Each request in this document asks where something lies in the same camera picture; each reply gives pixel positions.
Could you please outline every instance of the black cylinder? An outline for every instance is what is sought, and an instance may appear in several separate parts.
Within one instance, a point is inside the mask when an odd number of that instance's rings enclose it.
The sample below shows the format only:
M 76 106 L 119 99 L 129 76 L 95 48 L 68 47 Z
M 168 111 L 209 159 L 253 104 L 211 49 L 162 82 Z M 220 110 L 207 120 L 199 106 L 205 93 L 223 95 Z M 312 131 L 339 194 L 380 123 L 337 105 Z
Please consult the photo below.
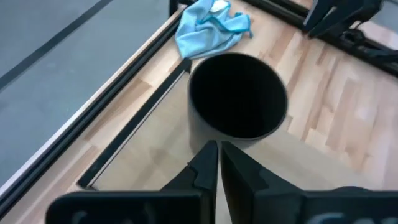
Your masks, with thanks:
M 245 54 L 210 57 L 191 74 L 188 99 L 201 119 L 238 139 L 273 133 L 287 112 L 284 84 L 270 66 Z

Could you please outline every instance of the light wood grain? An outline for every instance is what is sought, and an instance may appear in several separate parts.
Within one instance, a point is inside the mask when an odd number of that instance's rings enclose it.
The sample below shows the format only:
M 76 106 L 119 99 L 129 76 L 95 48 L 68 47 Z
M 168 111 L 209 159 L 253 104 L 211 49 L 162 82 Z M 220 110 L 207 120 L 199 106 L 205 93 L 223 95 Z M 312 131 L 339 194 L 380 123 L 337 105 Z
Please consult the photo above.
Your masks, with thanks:
M 310 1 L 303 2 L 309 6 Z M 394 98 L 398 91 L 397 80 L 319 40 L 307 40 L 295 28 L 246 3 L 234 0 L 232 5 L 232 12 L 249 13 L 254 38 L 245 35 L 231 51 L 251 54 L 273 66 L 289 91 L 287 119 L 266 143 L 266 147 L 270 148 L 267 156 L 273 160 L 261 162 L 277 174 L 284 174 L 286 179 L 308 189 L 328 189 L 350 184 L 350 181 L 377 189 L 398 189 L 394 178 L 398 173 L 394 162 L 398 157 L 398 141 L 394 137 L 398 134 L 398 104 Z M 388 34 L 390 38 L 385 41 L 396 45 L 398 38 L 392 32 Z M 115 75 L 118 76 L 134 58 L 133 55 Z M 44 212 L 54 198 L 79 190 L 75 185 L 77 179 L 179 61 L 174 40 L 170 39 L 0 224 L 42 223 Z M 149 154 L 155 151 L 146 153 L 148 159 L 150 156 L 162 157 L 162 153 Z M 166 159 L 160 164 L 173 164 L 173 160 Z M 177 168 L 170 168 L 166 171 L 170 172 L 167 175 L 172 175 Z M 324 182 L 322 172 L 333 178 Z M 295 180 L 295 175 L 305 178 Z M 319 182 L 315 181 L 312 185 L 311 180 L 316 177 L 320 177 Z M 222 203 L 217 206 L 220 210 L 226 208 Z M 228 221 L 228 217 L 218 219 Z

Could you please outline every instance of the black bracket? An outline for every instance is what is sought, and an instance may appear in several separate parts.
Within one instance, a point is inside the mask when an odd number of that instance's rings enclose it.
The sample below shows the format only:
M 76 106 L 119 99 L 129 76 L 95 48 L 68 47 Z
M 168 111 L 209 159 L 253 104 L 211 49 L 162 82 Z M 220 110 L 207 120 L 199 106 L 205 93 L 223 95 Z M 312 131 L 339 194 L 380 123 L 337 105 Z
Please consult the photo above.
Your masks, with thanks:
M 397 51 L 368 39 L 355 22 L 380 11 L 381 0 L 317 0 L 311 10 L 291 0 L 242 0 L 340 50 L 398 77 Z
M 221 174 L 234 224 L 398 223 L 398 192 L 305 191 L 229 142 L 223 142 Z

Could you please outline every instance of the wooden surface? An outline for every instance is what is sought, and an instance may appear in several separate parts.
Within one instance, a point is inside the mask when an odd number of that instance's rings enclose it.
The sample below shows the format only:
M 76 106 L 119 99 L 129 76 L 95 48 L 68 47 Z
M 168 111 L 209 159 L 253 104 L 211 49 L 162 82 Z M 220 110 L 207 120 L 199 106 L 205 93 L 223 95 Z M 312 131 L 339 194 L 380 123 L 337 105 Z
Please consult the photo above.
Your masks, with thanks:
M 289 139 L 299 139 L 317 149 L 300 151 L 299 147 L 293 155 L 307 162 L 306 158 L 315 154 L 334 159 L 340 164 L 324 167 L 334 170 L 346 166 L 347 171 L 338 172 L 338 178 L 352 173 L 351 168 L 358 178 L 365 178 L 377 189 L 398 189 L 394 180 L 398 172 L 394 165 L 398 157 L 397 80 L 319 40 L 307 40 L 293 27 L 245 3 L 234 0 L 232 5 L 232 12 L 251 16 L 254 38 L 245 35 L 231 51 L 255 55 L 277 70 L 289 90 L 289 116 L 284 124 L 292 135 Z M 388 41 L 383 39 L 386 35 L 375 38 L 396 43 L 395 34 L 388 34 Z M 76 180 L 179 60 L 174 40 L 170 40 L 0 224 L 42 223 L 48 204 L 65 192 L 78 190 Z M 282 162 L 293 167 L 309 164 Z
M 187 114 L 189 74 L 179 81 L 137 128 L 93 186 L 98 190 L 159 190 L 197 153 L 190 148 Z M 341 186 L 375 188 L 363 176 L 308 147 L 281 127 L 244 151 L 275 174 L 302 189 Z M 238 147 L 242 142 L 233 142 Z M 218 175 L 216 223 L 231 223 L 221 174 Z

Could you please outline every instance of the microfiber cloth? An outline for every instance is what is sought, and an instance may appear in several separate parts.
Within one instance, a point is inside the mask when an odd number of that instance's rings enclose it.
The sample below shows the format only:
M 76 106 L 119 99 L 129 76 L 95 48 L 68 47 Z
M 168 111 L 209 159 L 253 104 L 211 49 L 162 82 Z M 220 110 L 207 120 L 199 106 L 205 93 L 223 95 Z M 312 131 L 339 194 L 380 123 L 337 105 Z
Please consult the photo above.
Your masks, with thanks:
M 215 9 L 215 3 L 222 3 L 217 1 L 226 3 L 225 7 Z M 224 0 L 198 0 L 186 8 L 175 33 L 181 58 L 222 52 L 239 42 L 244 32 L 252 37 L 249 16 L 238 12 L 231 17 L 230 9 L 231 3 Z

